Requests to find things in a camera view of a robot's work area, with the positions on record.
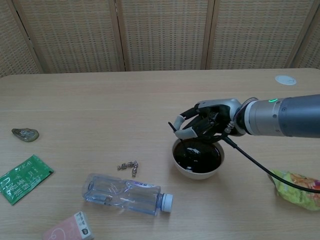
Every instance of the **pink box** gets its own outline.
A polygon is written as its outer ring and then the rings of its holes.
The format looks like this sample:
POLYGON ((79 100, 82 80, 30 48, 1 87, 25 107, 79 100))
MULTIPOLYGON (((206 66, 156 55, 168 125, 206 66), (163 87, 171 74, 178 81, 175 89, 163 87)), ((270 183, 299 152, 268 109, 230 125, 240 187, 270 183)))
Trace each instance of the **pink box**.
POLYGON ((46 231, 42 240, 92 240, 94 236, 83 211, 77 212, 50 230, 46 231))

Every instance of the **woven screen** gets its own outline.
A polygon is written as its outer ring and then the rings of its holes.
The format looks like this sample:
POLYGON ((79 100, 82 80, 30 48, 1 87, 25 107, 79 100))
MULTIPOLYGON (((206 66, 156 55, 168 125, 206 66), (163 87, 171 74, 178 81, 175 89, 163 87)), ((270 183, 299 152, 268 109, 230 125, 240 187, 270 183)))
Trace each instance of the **woven screen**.
POLYGON ((200 69, 208 0, 121 0, 131 71, 200 69))
POLYGON ((316 25, 298 67, 320 69, 320 22, 316 25))
POLYGON ((119 71, 107 0, 20 0, 51 73, 119 71))
POLYGON ((0 0, 0 78, 13 74, 38 73, 6 0, 0 0))
POLYGON ((283 68, 312 4, 220 0, 210 68, 283 68))

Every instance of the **white bowl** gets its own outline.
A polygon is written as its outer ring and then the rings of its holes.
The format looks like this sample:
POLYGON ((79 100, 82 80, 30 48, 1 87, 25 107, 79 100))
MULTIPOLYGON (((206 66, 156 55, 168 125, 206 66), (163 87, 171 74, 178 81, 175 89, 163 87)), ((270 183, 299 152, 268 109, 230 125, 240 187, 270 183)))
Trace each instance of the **white bowl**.
POLYGON ((187 169, 184 169, 183 167, 181 167, 177 161, 175 160, 174 158, 174 150, 176 148, 176 146, 180 143, 180 140, 177 139, 173 146, 172 146, 172 159, 173 159, 173 162, 174 162, 174 165, 176 166, 176 168, 179 170, 180 173, 182 173, 183 175, 185 175, 187 178, 190 178, 190 179, 195 179, 195 180, 202 180, 202 179, 207 179, 207 178, 210 178, 212 177, 217 171, 218 169, 221 167, 222 163, 224 162, 225 160, 225 152, 224 152, 224 149, 222 148, 222 146, 215 142, 213 143, 212 145, 214 145, 217 150, 219 151, 220 153, 220 156, 221 156, 221 163, 220 165, 213 171, 209 171, 209 172, 205 172, 205 173, 197 173, 197 172, 192 172, 192 171, 189 171, 187 169))

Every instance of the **bottle cap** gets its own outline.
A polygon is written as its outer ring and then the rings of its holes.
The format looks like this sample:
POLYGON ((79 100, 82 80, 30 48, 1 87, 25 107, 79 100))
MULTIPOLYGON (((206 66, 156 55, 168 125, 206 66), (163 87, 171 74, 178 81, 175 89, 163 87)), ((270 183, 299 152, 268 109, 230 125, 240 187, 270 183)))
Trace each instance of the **bottle cap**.
POLYGON ((172 194, 164 193, 162 197, 161 211, 171 213, 173 200, 174 196, 172 194))

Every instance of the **plastic water bottle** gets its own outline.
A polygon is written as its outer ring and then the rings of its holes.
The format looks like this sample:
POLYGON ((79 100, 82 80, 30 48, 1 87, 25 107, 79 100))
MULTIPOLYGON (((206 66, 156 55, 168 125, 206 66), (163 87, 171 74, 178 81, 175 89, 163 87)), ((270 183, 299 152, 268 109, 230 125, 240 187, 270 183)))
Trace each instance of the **plastic water bottle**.
POLYGON ((96 173, 87 177, 82 196, 88 202, 154 216, 159 210, 170 213, 173 202, 173 196, 161 193, 160 186, 96 173))

